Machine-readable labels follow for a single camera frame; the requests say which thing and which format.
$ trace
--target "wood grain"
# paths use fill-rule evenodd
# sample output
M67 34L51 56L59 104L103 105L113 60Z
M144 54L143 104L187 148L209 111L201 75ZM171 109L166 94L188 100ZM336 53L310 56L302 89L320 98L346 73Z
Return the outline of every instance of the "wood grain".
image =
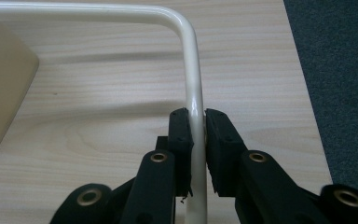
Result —
M248 148L264 150L297 184L331 182L281 0L126 1L171 7L196 30L204 107L225 111ZM112 189L185 105L179 39L164 27L7 22L40 67L0 146L0 223L48 223L87 183ZM209 191L209 223L239 223ZM177 204L177 223L185 206Z

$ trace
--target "brass insert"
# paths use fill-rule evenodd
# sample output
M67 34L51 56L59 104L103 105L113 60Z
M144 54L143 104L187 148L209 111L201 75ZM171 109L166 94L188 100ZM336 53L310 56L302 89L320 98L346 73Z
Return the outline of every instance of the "brass insert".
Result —
M89 206L97 203L102 196L99 189L86 189L77 197L77 203L81 206Z
M249 158L252 160L252 161L257 161L257 162L265 162L267 161L267 157L260 154L260 153L251 153L249 154Z
M341 202L351 207L358 207L358 196L345 189L336 189L334 196Z
M162 162L162 161L166 161L167 158L168 158L167 155L165 155L163 153L156 153L150 157L150 160L152 160L154 162Z

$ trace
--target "gray carpet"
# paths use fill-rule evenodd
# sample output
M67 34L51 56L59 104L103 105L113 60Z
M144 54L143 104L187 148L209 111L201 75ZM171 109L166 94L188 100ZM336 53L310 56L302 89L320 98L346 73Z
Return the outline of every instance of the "gray carpet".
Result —
M333 182L358 189L358 1L284 3Z

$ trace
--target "white metal tube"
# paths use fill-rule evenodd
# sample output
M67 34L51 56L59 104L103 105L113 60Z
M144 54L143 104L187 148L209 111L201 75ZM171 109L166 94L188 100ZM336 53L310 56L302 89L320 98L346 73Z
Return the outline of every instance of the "white metal tube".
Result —
M197 40L190 22L178 12L155 6L0 2L0 21L107 21L166 26L179 35L186 69L186 108L194 140L191 188L186 223L207 223L205 139Z

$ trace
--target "black plastic part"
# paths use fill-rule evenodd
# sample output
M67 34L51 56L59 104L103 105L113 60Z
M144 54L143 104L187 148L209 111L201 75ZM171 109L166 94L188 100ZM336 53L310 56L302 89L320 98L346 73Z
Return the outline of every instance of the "black plastic part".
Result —
M110 199L105 208L103 217L104 223L118 224L123 214L127 199L130 195L131 188L135 178L127 181L123 185L114 189L110 193Z
M121 224L174 222L173 154L166 150L147 153L132 185Z
M220 197L235 197L241 179L241 154L247 150L228 116L218 110L207 109L206 160L214 191Z
M74 190L63 202L57 210L51 224L94 224L105 223L103 216L105 207L110 199L111 189L105 185L88 184ZM87 204L93 199L98 199L95 203L90 205L80 205L80 203Z
M194 146L186 108L170 114L168 150L175 156L176 196L186 197L190 192L191 151Z
M319 198L321 209L334 223L358 223L358 190L345 185L322 188Z
M168 150L168 136L158 136L155 150Z
M240 197L235 198L235 210L241 224L261 224L263 218L249 192L244 191Z
M241 176L263 223L330 223L269 154L245 151Z

